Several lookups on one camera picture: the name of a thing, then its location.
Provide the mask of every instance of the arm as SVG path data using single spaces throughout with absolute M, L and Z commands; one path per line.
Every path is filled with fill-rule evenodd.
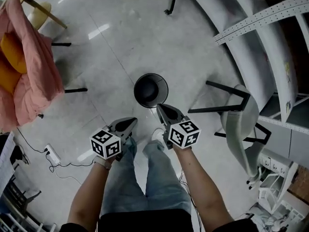
M 73 199 L 68 223 L 79 224 L 89 232 L 96 230 L 108 173 L 99 163 L 94 164 Z
M 205 231 L 211 232 L 233 219 L 228 213 L 222 196 L 190 148 L 173 145 L 183 168 L 192 199 L 197 206 Z

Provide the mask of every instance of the black cable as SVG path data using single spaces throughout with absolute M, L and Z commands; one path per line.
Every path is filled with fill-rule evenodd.
M 24 140 L 26 141 L 26 143 L 29 145 L 29 147 L 30 147 L 31 149 L 33 149 L 34 151 L 39 152 L 39 153 L 41 153 L 41 154 L 47 151 L 47 150 L 39 151 L 39 150 L 34 149 L 34 148 L 28 143 L 28 141 L 25 139 L 25 137 L 23 136 L 23 134 L 21 133 L 21 131 L 19 130 L 19 128 L 17 128 L 17 129 L 18 129 L 20 135 L 24 138 Z
M 89 167 L 89 166 L 91 166 L 92 164 L 93 164 L 93 162 L 94 162 L 94 159 L 92 160 L 92 162 L 89 164 L 89 165 L 75 165 L 75 164 L 73 164 L 73 163 L 69 163 L 69 164 L 67 164 L 67 165 L 65 165 L 65 166 L 62 166 L 61 164 L 57 164 L 56 166 L 54 166 L 53 164 L 52 164 L 52 162 L 47 158 L 47 156 L 49 155 L 48 154 L 49 152 L 47 152 L 46 153 L 46 155 L 45 155 L 45 157 L 46 157 L 46 159 L 49 161 L 49 163 L 51 164 L 51 166 L 49 166 L 49 171 L 50 172 L 54 172 L 55 171 L 55 168 L 56 167 L 62 167 L 62 168 L 66 168 L 66 167 L 68 167 L 68 166 L 75 166 L 75 167 Z
M 183 172 L 183 169 L 182 169 L 182 173 L 181 173 L 181 175 L 180 175 L 180 177 L 179 177 L 179 182 L 180 182 L 182 185 L 184 185 L 184 187 L 185 187 L 185 189 L 186 189 L 187 193 L 188 193 L 188 194 L 189 194 L 189 196 L 190 196 L 190 199 L 191 199 L 192 205 L 193 205 L 193 207 L 194 207 L 194 209 L 195 209 L 195 211 L 196 211 L 196 213 L 197 213 L 197 219 L 198 219 L 199 231 L 200 231 L 200 232 L 202 232 L 202 222 L 201 222 L 201 217 L 200 217 L 200 215 L 199 215 L 199 213 L 198 213 L 198 210 L 197 210 L 197 207 L 196 207 L 196 205 L 195 205 L 195 203 L 194 203 L 194 201 L 193 201 L 193 199 L 192 199 L 192 196 L 191 196 L 191 193 L 190 193 L 190 190 L 189 190 L 189 187 L 188 187 L 188 183 L 186 183 L 185 181 L 183 181 L 183 174 L 184 174 L 184 172 Z

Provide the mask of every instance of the white box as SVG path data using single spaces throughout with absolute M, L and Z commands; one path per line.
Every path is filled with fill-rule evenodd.
M 170 126 L 169 140 L 184 149 L 197 143 L 201 130 L 192 120 Z
M 103 129 L 97 129 L 90 136 L 90 143 L 92 150 L 104 159 L 111 158 L 121 153 L 120 137 Z

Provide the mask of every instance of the trash can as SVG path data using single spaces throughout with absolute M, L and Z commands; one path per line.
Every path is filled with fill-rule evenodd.
M 168 95 L 168 84 L 162 76 L 155 73 L 141 76 L 134 86 L 134 97 L 143 107 L 155 108 L 164 103 Z

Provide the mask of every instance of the power strip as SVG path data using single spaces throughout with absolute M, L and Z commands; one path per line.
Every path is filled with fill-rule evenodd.
M 51 147 L 50 144 L 45 146 L 45 150 L 47 149 L 47 151 L 49 152 L 49 155 L 51 157 L 51 159 L 54 161 L 54 163 L 60 164 L 60 157 L 57 155 L 57 153 L 54 151 L 54 149 Z

